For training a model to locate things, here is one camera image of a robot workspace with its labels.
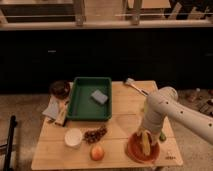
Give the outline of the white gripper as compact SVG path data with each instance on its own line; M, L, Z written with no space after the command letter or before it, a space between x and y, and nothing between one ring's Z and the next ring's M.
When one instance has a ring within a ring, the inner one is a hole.
M157 141L158 141L158 136L157 134L160 133L160 130L159 129L155 129L155 127L146 127L144 126L143 124L140 124L140 126L138 127L138 130L137 130L137 133L136 133L136 136L138 138L138 141L140 144L143 143L143 134L142 132L145 132L145 131L148 131L151 135L151 146L154 146Z

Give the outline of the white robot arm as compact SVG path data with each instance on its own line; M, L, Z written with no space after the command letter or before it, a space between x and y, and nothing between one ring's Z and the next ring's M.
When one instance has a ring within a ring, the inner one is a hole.
M164 87L146 96L144 115L138 129L157 135L163 128L165 117L174 119L213 145L213 118L180 104L173 87Z

